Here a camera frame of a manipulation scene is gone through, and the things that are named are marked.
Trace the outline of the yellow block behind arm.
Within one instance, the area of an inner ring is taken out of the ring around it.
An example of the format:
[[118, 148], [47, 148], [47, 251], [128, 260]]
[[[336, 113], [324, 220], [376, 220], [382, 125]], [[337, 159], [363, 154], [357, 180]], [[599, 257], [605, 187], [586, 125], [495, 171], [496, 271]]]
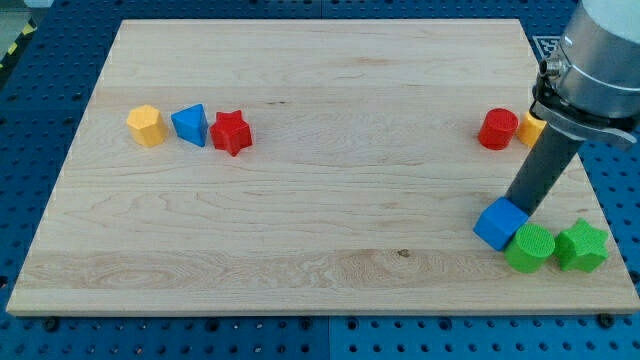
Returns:
[[516, 137], [526, 146], [532, 148], [538, 141], [547, 122], [539, 119], [531, 112], [527, 112], [521, 118], [521, 123], [516, 131]]

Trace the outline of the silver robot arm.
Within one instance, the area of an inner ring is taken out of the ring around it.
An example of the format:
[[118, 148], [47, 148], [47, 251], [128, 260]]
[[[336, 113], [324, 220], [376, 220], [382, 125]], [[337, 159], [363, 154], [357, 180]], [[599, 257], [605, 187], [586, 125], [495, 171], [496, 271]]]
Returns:
[[575, 141], [622, 150], [639, 123], [639, 0], [582, 0], [539, 64], [531, 112]]

